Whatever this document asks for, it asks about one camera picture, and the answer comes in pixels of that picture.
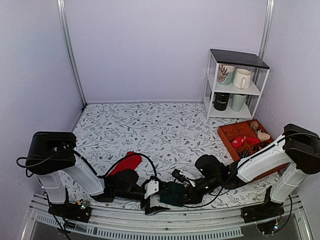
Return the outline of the dark green reindeer sock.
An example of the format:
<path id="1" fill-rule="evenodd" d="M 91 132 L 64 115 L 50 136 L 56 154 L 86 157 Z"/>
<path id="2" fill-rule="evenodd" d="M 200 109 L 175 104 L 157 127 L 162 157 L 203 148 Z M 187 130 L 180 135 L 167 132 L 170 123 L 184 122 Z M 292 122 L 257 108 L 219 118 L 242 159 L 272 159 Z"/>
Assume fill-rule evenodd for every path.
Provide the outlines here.
<path id="1" fill-rule="evenodd" d="M 167 191 L 160 194 L 159 201 L 176 207 L 182 207 L 183 203 L 178 198 L 184 193 L 185 186 L 182 183 L 170 181 L 167 183 Z"/>

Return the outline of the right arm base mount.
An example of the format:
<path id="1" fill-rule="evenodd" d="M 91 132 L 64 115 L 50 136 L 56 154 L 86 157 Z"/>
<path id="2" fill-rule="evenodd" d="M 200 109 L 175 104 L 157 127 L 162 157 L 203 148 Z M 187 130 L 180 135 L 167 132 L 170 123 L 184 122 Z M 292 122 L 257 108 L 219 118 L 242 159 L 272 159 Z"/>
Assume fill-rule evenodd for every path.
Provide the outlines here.
<path id="1" fill-rule="evenodd" d="M 241 217 L 245 223 L 262 221 L 273 218 L 272 221 L 259 223 L 257 229 L 263 235 L 271 235 L 278 232 L 284 224 L 282 214 L 284 213 L 283 203 L 271 201 L 271 186 L 266 190 L 264 202 L 257 205 L 243 207 Z"/>

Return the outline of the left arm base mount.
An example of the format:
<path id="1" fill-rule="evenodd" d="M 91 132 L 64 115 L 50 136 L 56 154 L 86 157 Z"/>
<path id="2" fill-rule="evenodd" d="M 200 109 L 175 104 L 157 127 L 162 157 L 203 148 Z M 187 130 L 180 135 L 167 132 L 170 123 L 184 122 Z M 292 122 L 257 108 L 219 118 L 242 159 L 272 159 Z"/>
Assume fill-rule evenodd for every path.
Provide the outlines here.
<path id="1" fill-rule="evenodd" d="M 62 217 L 64 220 L 88 223 L 92 213 L 92 208 L 89 206 L 90 202 L 84 199 L 80 199 L 77 202 L 70 202 L 69 193 L 66 188 L 64 193 L 66 199 L 61 204 L 52 203 L 49 198 L 47 199 L 49 205 L 48 212 L 53 216 Z"/>

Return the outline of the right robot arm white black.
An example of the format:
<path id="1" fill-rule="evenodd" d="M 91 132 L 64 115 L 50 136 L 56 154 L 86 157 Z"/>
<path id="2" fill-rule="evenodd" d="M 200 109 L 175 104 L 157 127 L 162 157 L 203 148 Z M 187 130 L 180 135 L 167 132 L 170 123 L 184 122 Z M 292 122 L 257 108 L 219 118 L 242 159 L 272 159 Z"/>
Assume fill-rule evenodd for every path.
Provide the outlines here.
<path id="1" fill-rule="evenodd" d="M 319 173 L 319 135 L 290 123 L 268 146 L 229 165 L 224 165 L 213 155 L 202 155 L 195 162 L 202 178 L 195 180 L 194 184 L 189 183 L 177 199 L 184 205 L 199 204 L 204 195 L 218 187 L 226 190 L 240 188 L 282 165 L 288 165 L 288 168 L 266 192 L 266 201 L 258 208 L 262 218 L 274 214 L 278 204 L 282 204 L 306 177 Z"/>

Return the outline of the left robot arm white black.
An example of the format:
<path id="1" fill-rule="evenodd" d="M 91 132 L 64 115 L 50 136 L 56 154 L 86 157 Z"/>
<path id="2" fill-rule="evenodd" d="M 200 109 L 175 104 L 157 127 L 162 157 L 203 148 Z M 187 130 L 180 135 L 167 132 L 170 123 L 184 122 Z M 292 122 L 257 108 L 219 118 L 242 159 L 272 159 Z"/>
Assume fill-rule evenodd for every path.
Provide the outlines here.
<path id="1" fill-rule="evenodd" d="M 91 209 L 85 200 L 69 201 L 59 171 L 70 175 L 88 195 L 100 203 L 111 203 L 115 198 L 140 202 L 145 215 L 166 211 L 163 206 L 151 206 L 151 197 L 167 191 L 167 184 L 153 174 L 138 185 L 136 168 L 146 155 L 128 152 L 104 175 L 98 175 L 90 163 L 76 151 L 76 136 L 72 132 L 36 132 L 30 144 L 24 168 L 36 175 L 47 194 L 49 213 L 59 217 L 89 220 Z"/>

